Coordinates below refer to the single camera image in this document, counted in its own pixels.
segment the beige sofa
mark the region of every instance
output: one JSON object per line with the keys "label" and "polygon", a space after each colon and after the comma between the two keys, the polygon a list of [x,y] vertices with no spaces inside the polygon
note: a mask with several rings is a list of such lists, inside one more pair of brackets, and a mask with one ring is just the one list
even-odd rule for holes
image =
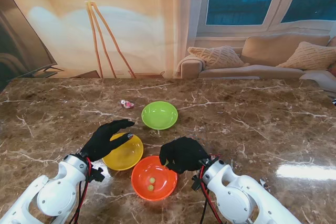
{"label": "beige sofa", "polygon": [[311,79],[315,80],[324,90],[336,94],[336,77],[330,72],[275,67],[286,62],[303,41],[319,46],[334,46],[336,37],[330,42],[329,40],[329,35],[300,33],[252,36],[245,41],[242,48],[234,48],[241,60],[244,63],[250,63],[250,66],[203,70],[200,61],[187,60],[181,65],[181,78]]}

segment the pink toy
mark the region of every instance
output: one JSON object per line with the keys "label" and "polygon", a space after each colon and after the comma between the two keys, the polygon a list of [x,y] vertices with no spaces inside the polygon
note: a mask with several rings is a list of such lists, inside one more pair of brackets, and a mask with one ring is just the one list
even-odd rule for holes
{"label": "pink toy", "polygon": [[131,102],[126,101],[126,100],[121,100],[120,103],[126,109],[131,109],[131,108],[134,107],[134,103],[131,103]]}

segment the green bowl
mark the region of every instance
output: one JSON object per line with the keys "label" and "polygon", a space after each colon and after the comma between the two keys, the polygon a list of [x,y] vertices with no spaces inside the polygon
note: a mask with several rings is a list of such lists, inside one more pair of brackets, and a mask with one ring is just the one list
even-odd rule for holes
{"label": "green bowl", "polygon": [[168,102],[152,102],[142,110],[141,118],[149,128],[165,130],[176,123],[178,112]]}

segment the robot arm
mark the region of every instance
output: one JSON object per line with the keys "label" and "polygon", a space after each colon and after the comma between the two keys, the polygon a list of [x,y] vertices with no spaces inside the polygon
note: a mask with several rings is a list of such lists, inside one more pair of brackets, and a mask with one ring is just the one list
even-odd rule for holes
{"label": "robot arm", "polygon": [[87,164],[68,155],[58,164],[58,174],[49,179],[42,175],[34,180],[0,219],[0,224],[43,224],[28,210],[34,201],[38,209],[56,218],[52,224],[63,224],[76,204],[76,186],[86,179]]}
{"label": "robot arm", "polygon": [[253,178],[236,175],[230,165],[218,160],[202,177],[217,198],[221,214],[233,223],[252,223],[249,217],[257,205],[259,215],[254,224],[300,224],[275,197]]}

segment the bowl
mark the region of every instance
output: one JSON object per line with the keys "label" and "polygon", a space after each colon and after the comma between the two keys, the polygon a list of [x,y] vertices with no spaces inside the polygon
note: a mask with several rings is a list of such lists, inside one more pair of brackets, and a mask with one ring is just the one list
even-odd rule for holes
{"label": "bowl", "polygon": [[177,184],[177,173],[164,167],[159,156],[146,157],[135,166],[131,177],[132,186],[136,194],[149,201],[159,201],[168,197]]}
{"label": "bowl", "polygon": [[[113,141],[123,134],[114,135],[110,141]],[[136,135],[133,135],[126,143],[110,152],[103,158],[103,162],[112,170],[127,170],[136,165],[143,154],[143,144]]]}
{"label": "bowl", "polygon": [[142,110],[141,118],[149,128],[165,130],[176,123],[178,112],[168,102],[152,102]]}

